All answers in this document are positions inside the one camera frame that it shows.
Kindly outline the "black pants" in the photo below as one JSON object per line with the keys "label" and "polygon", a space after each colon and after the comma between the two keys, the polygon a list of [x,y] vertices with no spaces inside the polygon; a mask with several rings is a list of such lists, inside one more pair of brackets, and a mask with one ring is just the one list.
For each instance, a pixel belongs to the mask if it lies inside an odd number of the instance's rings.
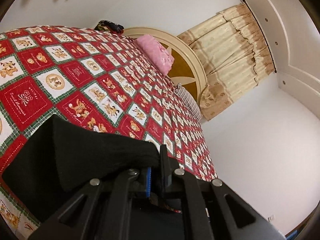
{"label": "black pants", "polygon": [[2,178],[41,223],[93,178],[112,184],[120,172],[156,167],[157,147],[148,141],[98,133],[56,115],[27,140]]}

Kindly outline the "striped pillow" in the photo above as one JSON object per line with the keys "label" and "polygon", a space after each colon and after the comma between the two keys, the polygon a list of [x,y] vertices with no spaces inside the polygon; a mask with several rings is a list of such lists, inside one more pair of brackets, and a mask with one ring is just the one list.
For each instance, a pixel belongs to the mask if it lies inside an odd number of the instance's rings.
{"label": "striped pillow", "polygon": [[189,112],[192,114],[192,116],[198,122],[200,122],[202,119],[202,114],[193,96],[180,83],[176,86],[175,93],[189,109]]}

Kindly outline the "red patchwork bear bedspread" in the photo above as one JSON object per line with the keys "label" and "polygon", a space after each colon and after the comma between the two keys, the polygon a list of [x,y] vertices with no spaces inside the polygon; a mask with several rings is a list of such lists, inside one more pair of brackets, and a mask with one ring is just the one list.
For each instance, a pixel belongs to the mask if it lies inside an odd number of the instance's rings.
{"label": "red patchwork bear bedspread", "polygon": [[200,120],[175,89],[129,37],[48,25],[1,33],[1,169],[56,114],[166,145],[181,168],[214,179]]}

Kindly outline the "cream wooden headboard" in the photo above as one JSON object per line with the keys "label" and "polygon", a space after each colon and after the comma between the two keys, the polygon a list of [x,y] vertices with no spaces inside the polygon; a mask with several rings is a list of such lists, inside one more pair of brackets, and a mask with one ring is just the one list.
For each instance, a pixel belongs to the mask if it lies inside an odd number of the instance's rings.
{"label": "cream wooden headboard", "polygon": [[124,30],[123,35],[138,38],[149,34],[161,43],[173,56],[174,63],[168,73],[175,85],[179,83],[193,96],[196,102],[207,84],[204,68],[193,50],[181,39],[165,31],[147,28],[133,27]]}

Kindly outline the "pink folded blanket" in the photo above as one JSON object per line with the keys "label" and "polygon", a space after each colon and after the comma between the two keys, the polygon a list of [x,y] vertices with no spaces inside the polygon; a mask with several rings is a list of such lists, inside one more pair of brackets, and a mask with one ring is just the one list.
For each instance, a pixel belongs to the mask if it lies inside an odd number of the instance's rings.
{"label": "pink folded blanket", "polygon": [[135,39],[135,43],[161,74],[167,76],[174,63],[174,57],[149,34]]}

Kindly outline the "beige curtain behind headboard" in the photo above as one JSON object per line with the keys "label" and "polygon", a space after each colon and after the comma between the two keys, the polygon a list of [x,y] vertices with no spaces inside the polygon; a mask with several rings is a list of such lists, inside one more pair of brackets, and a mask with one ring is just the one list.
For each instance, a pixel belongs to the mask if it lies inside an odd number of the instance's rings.
{"label": "beige curtain behind headboard", "polygon": [[199,58],[207,77],[200,110],[212,120],[275,70],[259,24],[245,3],[181,33]]}

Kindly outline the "dark clothes bundle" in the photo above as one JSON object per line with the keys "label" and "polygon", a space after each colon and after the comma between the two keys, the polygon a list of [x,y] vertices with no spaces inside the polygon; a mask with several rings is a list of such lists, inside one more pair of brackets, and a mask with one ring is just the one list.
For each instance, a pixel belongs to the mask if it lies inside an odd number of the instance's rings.
{"label": "dark clothes bundle", "polygon": [[107,20],[100,20],[94,29],[97,31],[109,31],[112,34],[119,35],[122,35],[124,32],[124,27],[122,25]]}

